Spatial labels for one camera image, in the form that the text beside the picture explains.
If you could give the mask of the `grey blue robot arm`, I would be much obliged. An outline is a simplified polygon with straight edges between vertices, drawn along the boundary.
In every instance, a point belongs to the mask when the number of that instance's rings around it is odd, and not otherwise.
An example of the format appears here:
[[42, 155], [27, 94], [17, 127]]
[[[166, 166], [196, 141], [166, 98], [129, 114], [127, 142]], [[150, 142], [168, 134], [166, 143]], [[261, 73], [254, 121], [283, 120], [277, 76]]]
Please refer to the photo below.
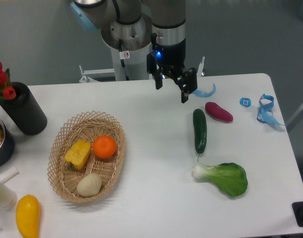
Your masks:
[[152, 78], [160, 89], [171, 78], [182, 103], [197, 89], [197, 70], [184, 64], [184, 0], [74, 0], [70, 7], [85, 29], [100, 30], [117, 81]]

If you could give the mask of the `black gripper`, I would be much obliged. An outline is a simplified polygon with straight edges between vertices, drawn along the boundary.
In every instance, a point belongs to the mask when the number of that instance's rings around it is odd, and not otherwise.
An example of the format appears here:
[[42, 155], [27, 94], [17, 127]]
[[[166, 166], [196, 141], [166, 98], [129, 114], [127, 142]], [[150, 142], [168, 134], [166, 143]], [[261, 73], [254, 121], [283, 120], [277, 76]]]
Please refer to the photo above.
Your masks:
[[174, 80], [181, 90], [181, 103], [185, 103], [198, 88], [197, 70], [194, 67], [183, 70], [186, 57], [186, 39], [173, 45], [162, 45], [157, 42], [159, 37], [156, 33], [151, 34], [152, 52], [147, 55], [147, 73], [154, 75], [155, 88], [162, 86], [163, 74]]

